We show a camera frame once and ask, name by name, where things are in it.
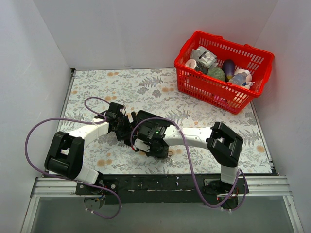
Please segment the black zippered tool case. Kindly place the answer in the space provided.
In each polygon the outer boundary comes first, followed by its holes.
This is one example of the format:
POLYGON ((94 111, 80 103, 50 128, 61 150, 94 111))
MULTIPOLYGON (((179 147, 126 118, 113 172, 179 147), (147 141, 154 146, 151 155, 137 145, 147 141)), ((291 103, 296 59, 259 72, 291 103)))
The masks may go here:
POLYGON ((165 131, 169 126, 174 126, 174 122, 143 110, 140 110, 137 115, 132 117, 133 122, 131 123, 130 133, 124 140, 127 146, 133 144, 135 148, 141 150, 142 147, 134 145, 139 140, 150 148, 168 146, 164 141, 165 131))

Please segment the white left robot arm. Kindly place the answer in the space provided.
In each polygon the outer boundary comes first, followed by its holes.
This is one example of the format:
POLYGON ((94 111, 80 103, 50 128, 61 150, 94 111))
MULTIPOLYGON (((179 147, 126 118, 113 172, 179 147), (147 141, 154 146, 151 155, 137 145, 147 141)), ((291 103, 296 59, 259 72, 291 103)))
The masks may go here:
POLYGON ((98 179, 100 173, 83 165, 84 149, 99 137, 114 132, 117 140, 129 143, 130 134, 137 124, 136 113, 130 121, 125 107, 110 103, 108 110, 98 114, 93 120, 79 129, 57 132, 49 148, 44 167, 50 172, 68 179, 86 183, 92 194, 103 190, 103 181, 98 179))

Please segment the silver thinning scissors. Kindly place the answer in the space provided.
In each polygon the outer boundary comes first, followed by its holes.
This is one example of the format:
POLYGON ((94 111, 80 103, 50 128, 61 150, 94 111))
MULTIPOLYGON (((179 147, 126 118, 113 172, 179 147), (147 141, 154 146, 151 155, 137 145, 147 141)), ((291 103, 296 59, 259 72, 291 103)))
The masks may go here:
POLYGON ((167 162, 174 163, 173 155, 174 153, 172 151, 168 152, 167 162))

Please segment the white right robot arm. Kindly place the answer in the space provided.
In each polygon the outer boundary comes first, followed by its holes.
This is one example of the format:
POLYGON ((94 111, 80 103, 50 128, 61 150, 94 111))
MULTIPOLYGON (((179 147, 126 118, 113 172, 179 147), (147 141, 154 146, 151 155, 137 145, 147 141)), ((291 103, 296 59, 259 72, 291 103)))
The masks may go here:
POLYGON ((220 188, 233 192, 238 182, 238 161, 243 138, 222 122, 205 128, 179 128, 175 122, 152 117, 138 123, 130 134, 130 145, 158 156, 170 146, 191 146, 207 149, 221 165, 220 188))

